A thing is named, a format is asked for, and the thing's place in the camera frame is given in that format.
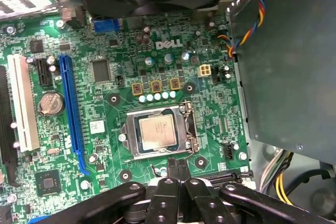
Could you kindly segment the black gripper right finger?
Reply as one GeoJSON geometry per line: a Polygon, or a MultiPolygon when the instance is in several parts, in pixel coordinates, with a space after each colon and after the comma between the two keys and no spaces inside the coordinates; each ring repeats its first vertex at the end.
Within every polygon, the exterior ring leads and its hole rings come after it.
{"type": "Polygon", "coordinates": [[[187,161],[178,161],[182,187],[190,201],[184,219],[203,223],[331,223],[236,182],[213,190],[207,181],[192,177],[187,161]]]}

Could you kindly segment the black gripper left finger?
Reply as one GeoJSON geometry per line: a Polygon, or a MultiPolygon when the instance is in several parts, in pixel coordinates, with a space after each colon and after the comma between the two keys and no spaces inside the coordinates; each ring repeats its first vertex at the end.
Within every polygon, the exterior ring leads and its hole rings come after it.
{"type": "Polygon", "coordinates": [[[147,186],[126,182],[38,223],[177,223],[180,182],[178,162],[169,158],[167,176],[147,186]]]}

